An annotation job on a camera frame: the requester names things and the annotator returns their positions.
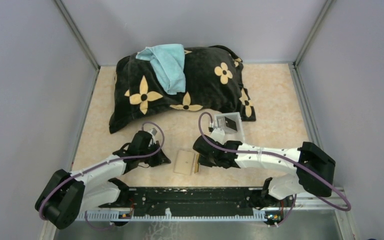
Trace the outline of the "beige card holder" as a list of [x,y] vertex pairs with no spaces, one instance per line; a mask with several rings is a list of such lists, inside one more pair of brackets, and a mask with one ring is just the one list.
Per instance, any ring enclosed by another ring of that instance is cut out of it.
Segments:
[[195,160],[195,153],[180,149],[177,152],[173,172],[182,175],[191,175]]

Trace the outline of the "stack of credit cards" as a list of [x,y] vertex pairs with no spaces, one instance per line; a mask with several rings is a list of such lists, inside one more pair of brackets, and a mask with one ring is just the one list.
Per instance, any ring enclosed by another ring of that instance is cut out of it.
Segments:
[[222,116],[217,119],[217,126],[225,131],[226,134],[235,134],[238,132],[236,121]]

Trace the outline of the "white plastic tray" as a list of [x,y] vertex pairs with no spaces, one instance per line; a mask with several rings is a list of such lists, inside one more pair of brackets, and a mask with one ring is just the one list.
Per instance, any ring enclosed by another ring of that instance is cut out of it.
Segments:
[[245,142],[245,133],[239,112],[220,113],[214,115],[215,140],[221,144],[227,141]]

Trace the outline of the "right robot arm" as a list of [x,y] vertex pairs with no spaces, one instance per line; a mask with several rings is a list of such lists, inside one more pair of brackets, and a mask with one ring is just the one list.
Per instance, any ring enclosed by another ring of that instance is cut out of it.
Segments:
[[275,206],[290,195],[308,192],[316,197],[332,195],[336,162],[313,142],[304,141],[295,148],[257,147],[237,140],[221,144],[207,135],[193,144],[206,167],[259,168],[283,172],[280,177],[269,177],[261,199],[267,206]]

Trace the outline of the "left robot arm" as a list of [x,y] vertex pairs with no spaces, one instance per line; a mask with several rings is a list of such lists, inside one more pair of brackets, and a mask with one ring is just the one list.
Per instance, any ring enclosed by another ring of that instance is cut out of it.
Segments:
[[39,217],[62,230],[86,211],[104,205],[126,206],[131,199],[129,188],[118,177],[140,164],[157,167],[171,163],[156,135],[155,128],[140,130],[131,142],[90,167],[55,171],[35,203]]

